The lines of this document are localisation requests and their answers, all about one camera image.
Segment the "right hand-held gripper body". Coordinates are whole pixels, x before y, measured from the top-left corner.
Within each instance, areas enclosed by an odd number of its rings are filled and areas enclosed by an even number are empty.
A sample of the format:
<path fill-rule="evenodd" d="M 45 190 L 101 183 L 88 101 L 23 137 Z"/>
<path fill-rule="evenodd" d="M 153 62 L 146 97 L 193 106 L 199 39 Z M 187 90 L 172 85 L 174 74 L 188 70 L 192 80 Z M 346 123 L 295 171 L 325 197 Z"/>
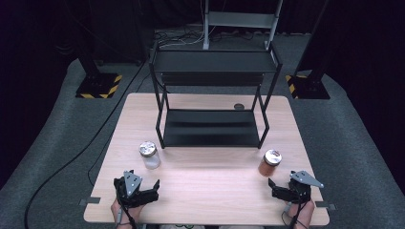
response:
<path fill-rule="evenodd" d="M 289 190 L 293 194 L 292 203 L 305 203 L 311 200 L 311 187 L 324 188 L 324 184 L 307 171 L 292 171 L 289 175 Z"/>

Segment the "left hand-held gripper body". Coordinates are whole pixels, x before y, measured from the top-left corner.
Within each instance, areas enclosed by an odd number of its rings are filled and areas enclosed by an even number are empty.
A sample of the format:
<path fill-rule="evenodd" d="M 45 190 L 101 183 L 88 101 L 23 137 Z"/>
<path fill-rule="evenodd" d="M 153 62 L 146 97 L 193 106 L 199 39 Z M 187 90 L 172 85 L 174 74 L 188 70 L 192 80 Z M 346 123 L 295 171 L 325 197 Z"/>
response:
<path fill-rule="evenodd" d="M 114 186 L 118 202 L 127 208 L 137 207 L 141 182 L 142 178 L 135 175 L 133 170 L 124 171 L 122 177 L 115 178 Z"/>

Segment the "orange powder spice jar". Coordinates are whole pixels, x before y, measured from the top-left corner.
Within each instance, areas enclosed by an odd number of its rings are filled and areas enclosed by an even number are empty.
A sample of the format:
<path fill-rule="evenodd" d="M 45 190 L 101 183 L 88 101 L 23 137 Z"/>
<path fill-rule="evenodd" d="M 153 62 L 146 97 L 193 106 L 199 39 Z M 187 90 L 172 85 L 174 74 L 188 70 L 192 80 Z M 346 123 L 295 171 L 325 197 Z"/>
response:
<path fill-rule="evenodd" d="M 259 164 L 258 171 L 263 177 L 270 177 L 281 163 L 282 155 L 273 149 L 267 150 Z"/>

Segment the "white powder spice jar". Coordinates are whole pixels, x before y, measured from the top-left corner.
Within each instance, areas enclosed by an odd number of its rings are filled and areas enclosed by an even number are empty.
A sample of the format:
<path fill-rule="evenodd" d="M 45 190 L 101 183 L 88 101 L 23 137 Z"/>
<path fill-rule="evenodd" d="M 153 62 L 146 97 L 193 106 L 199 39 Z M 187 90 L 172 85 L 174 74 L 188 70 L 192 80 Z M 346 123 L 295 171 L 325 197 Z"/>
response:
<path fill-rule="evenodd" d="M 160 166 L 160 156 L 156 144 L 152 141 L 144 141 L 139 145 L 139 154 L 147 169 L 153 170 Z"/>

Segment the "black two-tier metal rack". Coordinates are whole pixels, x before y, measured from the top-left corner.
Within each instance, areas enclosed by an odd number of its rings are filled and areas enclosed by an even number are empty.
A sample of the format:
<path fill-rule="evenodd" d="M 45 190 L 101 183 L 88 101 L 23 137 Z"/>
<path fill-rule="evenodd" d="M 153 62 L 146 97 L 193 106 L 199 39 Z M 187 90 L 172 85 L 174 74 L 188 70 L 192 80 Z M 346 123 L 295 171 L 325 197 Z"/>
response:
<path fill-rule="evenodd" d="M 149 57 L 160 146 L 261 148 L 269 123 L 266 109 L 283 67 L 276 48 L 265 50 L 163 50 Z M 252 105 L 238 109 L 181 109 L 169 105 L 169 86 L 254 87 Z"/>

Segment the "person's left hand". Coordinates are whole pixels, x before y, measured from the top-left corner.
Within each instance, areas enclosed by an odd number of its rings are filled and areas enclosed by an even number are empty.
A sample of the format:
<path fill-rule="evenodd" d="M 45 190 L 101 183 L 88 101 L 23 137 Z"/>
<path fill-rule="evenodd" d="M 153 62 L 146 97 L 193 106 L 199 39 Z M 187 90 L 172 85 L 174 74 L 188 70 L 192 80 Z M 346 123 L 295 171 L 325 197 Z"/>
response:
<path fill-rule="evenodd" d="M 135 222 L 138 222 L 142 208 L 143 205 L 136 208 L 129 208 L 127 213 L 125 213 L 118 201 L 115 200 L 111 205 L 111 211 L 114 217 L 116 229 L 133 229 L 129 217 L 131 217 Z"/>

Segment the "person's right hand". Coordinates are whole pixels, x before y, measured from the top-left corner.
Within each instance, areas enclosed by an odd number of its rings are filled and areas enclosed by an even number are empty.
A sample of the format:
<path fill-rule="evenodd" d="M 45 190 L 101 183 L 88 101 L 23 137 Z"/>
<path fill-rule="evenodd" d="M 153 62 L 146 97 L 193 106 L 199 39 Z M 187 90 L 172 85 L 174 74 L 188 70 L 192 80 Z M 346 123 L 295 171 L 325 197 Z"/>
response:
<path fill-rule="evenodd" d="M 309 229 L 315 204 L 312 200 L 303 205 L 291 203 L 288 207 L 288 216 L 293 218 L 298 214 L 297 221 L 293 224 L 293 229 Z"/>

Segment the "black stand with striped base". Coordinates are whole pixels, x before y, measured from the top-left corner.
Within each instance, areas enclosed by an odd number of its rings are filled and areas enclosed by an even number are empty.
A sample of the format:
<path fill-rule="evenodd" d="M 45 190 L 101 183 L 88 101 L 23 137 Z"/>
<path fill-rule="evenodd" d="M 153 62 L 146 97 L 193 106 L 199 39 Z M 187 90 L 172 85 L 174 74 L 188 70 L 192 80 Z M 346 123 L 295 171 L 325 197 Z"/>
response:
<path fill-rule="evenodd" d="M 102 73 L 96 66 L 89 52 L 78 50 L 78 60 L 86 76 L 76 90 L 80 98 L 110 98 L 117 90 L 122 76 L 117 73 Z"/>
<path fill-rule="evenodd" d="M 327 60 L 324 57 L 310 57 L 310 55 L 314 53 L 314 45 L 316 38 L 318 37 L 318 28 L 322 23 L 329 1 L 330 0 L 325 0 L 325 3 L 323 4 L 309 42 L 306 45 L 294 74 L 286 76 L 289 91 L 294 99 L 330 99 L 330 96 L 322 83 Z M 298 73 L 304 70 L 305 63 L 310 61 L 314 62 L 314 67 L 310 70 L 310 73 L 308 75 L 299 75 Z"/>

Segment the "grey table bracket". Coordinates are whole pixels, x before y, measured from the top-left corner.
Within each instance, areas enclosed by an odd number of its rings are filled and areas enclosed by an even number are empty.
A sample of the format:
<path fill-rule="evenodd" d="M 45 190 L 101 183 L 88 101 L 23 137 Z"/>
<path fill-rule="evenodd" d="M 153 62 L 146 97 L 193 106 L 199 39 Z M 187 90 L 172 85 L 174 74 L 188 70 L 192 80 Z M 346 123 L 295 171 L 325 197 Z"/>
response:
<path fill-rule="evenodd" d="M 99 204 L 100 198 L 94 198 L 94 197 L 87 197 L 83 198 L 79 201 L 79 206 L 87 206 L 89 203 L 91 204 Z"/>
<path fill-rule="evenodd" d="M 327 201 L 315 201 L 315 205 L 318 208 L 326 208 L 329 211 L 337 210 L 337 207 L 335 204 L 328 203 Z"/>

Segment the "white metal frame stand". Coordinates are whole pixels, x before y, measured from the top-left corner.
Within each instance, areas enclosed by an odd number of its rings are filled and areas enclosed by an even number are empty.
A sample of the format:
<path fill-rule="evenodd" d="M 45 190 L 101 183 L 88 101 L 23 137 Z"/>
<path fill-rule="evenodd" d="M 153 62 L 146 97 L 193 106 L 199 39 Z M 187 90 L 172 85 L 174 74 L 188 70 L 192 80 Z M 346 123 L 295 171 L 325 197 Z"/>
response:
<path fill-rule="evenodd" d="M 283 2 L 284 0 L 277 0 L 275 12 L 271 14 L 263 14 L 228 12 L 224 10 L 212 11 L 209 9 L 209 0 L 204 0 L 202 48 L 204 50 L 209 49 L 209 27 L 212 26 L 213 28 L 239 27 L 269 30 L 269 38 L 265 41 L 265 49 L 268 50 L 276 32 Z"/>

